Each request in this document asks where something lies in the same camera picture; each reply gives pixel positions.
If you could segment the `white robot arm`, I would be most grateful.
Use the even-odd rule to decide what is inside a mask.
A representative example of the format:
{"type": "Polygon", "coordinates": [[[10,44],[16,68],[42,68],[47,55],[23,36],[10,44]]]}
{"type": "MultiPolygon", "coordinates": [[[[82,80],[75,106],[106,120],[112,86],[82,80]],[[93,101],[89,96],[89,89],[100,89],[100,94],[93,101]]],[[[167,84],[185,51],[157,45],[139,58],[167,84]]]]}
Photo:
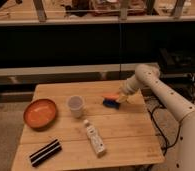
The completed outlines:
{"type": "Polygon", "coordinates": [[[195,171],[195,104],[163,83],[158,68],[139,64],[120,87],[118,102],[124,102],[143,86],[149,87],[180,124],[179,149],[175,171],[195,171]]]}

